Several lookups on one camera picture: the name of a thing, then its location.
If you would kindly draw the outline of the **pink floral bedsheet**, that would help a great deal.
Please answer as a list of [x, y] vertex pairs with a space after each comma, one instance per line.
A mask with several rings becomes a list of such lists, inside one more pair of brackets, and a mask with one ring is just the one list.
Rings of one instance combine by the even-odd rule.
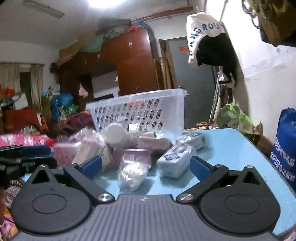
[[9, 133], [0, 136], [0, 147], [7, 146], [36, 146], [44, 145], [49, 140], [47, 135], [25, 135], [23, 133]]

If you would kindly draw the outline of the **pink tissue pack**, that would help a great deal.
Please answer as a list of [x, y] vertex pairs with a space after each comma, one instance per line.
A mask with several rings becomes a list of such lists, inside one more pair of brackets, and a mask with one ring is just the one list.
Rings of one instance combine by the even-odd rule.
[[81, 142], [60, 142], [53, 146], [54, 155], [58, 162], [58, 166], [63, 167], [73, 162]]

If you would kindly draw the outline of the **blue printed shopping bag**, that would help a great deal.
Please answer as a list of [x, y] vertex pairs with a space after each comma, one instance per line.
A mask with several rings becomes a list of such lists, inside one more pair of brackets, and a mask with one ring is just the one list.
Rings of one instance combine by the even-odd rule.
[[276, 139], [269, 161], [275, 166], [288, 184], [295, 189], [296, 173], [296, 111], [287, 108], [281, 111]]

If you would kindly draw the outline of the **dark maroon clothes pile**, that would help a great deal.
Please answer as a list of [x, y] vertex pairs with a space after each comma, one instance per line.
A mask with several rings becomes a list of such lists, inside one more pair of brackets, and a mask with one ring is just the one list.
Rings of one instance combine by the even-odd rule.
[[79, 132], [83, 128], [92, 128], [95, 130], [92, 116], [88, 112], [81, 112], [72, 115], [69, 120], [60, 127], [59, 134], [68, 137]]

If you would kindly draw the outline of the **white blue printed packet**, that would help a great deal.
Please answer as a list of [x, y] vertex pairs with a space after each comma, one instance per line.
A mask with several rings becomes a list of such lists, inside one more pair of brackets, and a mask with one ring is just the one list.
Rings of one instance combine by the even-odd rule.
[[196, 149], [188, 144], [173, 146], [156, 162], [160, 176], [180, 178], [189, 169], [190, 159], [196, 153]]

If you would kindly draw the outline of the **beige window curtain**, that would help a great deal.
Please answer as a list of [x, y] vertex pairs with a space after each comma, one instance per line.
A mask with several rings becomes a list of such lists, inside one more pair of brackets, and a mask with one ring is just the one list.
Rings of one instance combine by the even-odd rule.
[[0, 82], [4, 90], [11, 88], [15, 92], [21, 92], [20, 65], [16, 63], [1, 63]]

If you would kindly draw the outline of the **green white plastic bag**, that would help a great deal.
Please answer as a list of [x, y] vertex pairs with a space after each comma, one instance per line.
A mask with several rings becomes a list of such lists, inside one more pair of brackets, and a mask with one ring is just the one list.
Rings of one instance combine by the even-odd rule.
[[233, 102], [219, 110], [216, 124], [219, 128], [233, 128], [247, 134], [254, 131], [252, 120]]

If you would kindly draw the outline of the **clear bag of white items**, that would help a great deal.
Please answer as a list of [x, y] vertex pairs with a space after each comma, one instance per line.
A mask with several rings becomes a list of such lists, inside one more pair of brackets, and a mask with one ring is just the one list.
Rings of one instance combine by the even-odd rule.
[[119, 189], [123, 191], [137, 190], [147, 177], [151, 166], [151, 158], [123, 154], [117, 172]]

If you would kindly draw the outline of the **white round lid jar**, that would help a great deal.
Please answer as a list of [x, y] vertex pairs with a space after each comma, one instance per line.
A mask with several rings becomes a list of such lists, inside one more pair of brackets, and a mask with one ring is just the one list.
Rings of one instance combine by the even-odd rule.
[[119, 123], [111, 123], [103, 130], [104, 140], [114, 149], [123, 149], [130, 146], [130, 135]]

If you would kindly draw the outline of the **white plastic perforated basket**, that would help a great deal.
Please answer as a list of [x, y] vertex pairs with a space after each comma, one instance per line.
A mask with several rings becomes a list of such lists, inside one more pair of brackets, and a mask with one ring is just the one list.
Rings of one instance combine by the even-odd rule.
[[125, 95], [86, 104], [97, 132], [111, 123], [128, 131], [155, 132], [178, 137], [184, 129], [184, 89], [165, 89]]

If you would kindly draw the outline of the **grey metal door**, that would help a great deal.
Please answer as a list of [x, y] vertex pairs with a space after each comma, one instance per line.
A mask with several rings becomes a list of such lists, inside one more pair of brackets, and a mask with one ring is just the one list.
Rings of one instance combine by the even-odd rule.
[[212, 109], [217, 72], [211, 65], [191, 67], [185, 37], [167, 40], [168, 55], [171, 55], [172, 73], [177, 88], [187, 90], [185, 97], [185, 128], [194, 128], [197, 123], [208, 122]]

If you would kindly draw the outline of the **black hanging garment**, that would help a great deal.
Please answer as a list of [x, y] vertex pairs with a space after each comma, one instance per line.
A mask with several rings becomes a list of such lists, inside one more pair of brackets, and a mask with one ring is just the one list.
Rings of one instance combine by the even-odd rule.
[[236, 86], [236, 55], [226, 33], [220, 33], [216, 37], [205, 36], [199, 42], [196, 58], [198, 66], [206, 64], [223, 67], [223, 73], [228, 79], [233, 78]]

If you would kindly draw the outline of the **dark red wooden wardrobe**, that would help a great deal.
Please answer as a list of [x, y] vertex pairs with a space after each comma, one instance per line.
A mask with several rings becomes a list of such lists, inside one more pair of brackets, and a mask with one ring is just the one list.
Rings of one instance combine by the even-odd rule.
[[[87, 100], [94, 99], [92, 78], [113, 71], [118, 75], [120, 95], [164, 88], [156, 41], [146, 28], [105, 41], [99, 52], [78, 52], [59, 67], [60, 90], [70, 93], [83, 109]], [[89, 93], [86, 100], [79, 95], [81, 86]]]

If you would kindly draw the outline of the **white tote bag blue letters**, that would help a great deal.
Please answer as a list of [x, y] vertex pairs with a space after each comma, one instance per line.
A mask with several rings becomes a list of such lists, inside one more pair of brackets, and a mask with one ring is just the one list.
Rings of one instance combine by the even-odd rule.
[[217, 37], [225, 33], [224, 27], [211, 15], [203, 11], [187, 16], [187, 42], [189, 48], [188, 63], [191, 67], [197, 66], [197, 49], [204, 37]]

